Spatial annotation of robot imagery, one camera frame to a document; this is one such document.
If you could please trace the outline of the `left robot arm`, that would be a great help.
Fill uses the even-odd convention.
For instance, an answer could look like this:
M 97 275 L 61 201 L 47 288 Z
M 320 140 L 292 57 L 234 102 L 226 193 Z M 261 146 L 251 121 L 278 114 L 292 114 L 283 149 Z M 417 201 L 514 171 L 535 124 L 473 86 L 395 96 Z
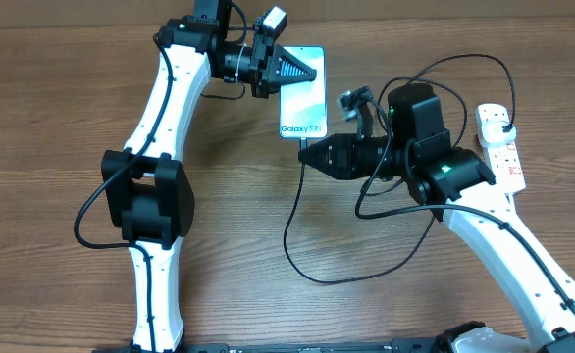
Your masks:
M 253 23 L 250 46 L 230 40 L 235 7 L 232 1 L 198 1 L 192 14 L 159 29 L 159 70 L 144 113 L 124 148 L 106 151 L 101 162 L 112 223 L 135 275 L 137 320 L 128 352 L 177 352 L 183 346 L 179 259 L 195 209 L 183 148 L 209 80 L 239 83 L 254 97 L 268 98 L 319 74 L 278 45 L 288 23 L 279 7 Z

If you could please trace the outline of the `Samsung Galaxy smartphone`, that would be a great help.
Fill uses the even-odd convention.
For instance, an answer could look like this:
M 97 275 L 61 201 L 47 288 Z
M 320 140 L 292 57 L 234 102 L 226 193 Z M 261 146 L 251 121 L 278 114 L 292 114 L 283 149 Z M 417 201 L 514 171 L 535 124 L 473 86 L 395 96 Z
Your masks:
M 287 46 L 286 50 L 315 69 L 316 78 L 281 87 L 280 136 L 285 139 L 323 138 L 328 127 L 325 49 L 322 46 Z

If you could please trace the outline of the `white charger plug adapter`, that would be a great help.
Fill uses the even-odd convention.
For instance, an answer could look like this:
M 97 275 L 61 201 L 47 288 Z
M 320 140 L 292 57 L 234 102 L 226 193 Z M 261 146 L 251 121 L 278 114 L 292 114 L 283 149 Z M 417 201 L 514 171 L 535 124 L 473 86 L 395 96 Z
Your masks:
M 478 130 L 479 143 L 483 148 L 495 148 L 514 142 L 517 130 L 514 126 L 506 129 L 508 125 L 502 122 L 482 122 Z

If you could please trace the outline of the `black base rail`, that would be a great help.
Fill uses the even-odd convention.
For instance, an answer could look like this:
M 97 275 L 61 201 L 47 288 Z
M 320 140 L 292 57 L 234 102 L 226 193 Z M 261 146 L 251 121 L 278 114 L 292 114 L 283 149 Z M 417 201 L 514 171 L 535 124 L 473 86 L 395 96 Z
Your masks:
M 437 353 L 521 352 L 538 348 L 528 339 L 499 333 L 482 322 L 471 321 L 449 328 L 434 337 L 393 338 L 387 342 L 228 345 L 182 344 L 181 353 Z

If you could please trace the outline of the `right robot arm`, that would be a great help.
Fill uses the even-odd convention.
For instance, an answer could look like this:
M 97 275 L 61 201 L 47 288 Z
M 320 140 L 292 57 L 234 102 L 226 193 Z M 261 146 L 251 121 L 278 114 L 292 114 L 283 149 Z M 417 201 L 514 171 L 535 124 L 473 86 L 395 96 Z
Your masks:
M 400 177 L 414 205 L 430 211 L 476 254 L 527 330 L 521 339 L 471 321 L 437 335 L 435 352 L 575 352 L 575 280 L 552 258 L 509 203 L 497 177 L 472 150 L 452 144 L 439 97 L 427 83 L 393 90 L 382 110 L 386 133 L 372 134 L 368 88 L 340 103 L 357 115 L 356 133 L 337 133 L 302 149 L 299 161 L 334 179 Z

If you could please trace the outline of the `white power strip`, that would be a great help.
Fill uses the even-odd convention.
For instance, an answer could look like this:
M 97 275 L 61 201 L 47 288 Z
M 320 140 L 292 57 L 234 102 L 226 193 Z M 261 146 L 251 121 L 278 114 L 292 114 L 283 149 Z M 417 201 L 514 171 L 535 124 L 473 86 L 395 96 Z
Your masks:
M 495 103 L 479 105 L 475 111 L 475 120 L 477 130 L 482 122 L 502 122 L 504 126 L 510 123 L 507 109 Z M 485 163 L 495 174 L 497 185 L 506 194 L 513 195 L 526 188 L 515 141 L 495 148 L 482 147 L 482 150 Z

